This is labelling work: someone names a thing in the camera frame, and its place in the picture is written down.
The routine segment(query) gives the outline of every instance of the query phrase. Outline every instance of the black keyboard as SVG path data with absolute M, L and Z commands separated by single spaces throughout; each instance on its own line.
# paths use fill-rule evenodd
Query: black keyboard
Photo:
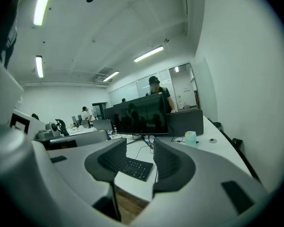
M 127 157 L 120 168 L 120 172 L 146 182 L 152 166 L 153 163 L 138 161 Z

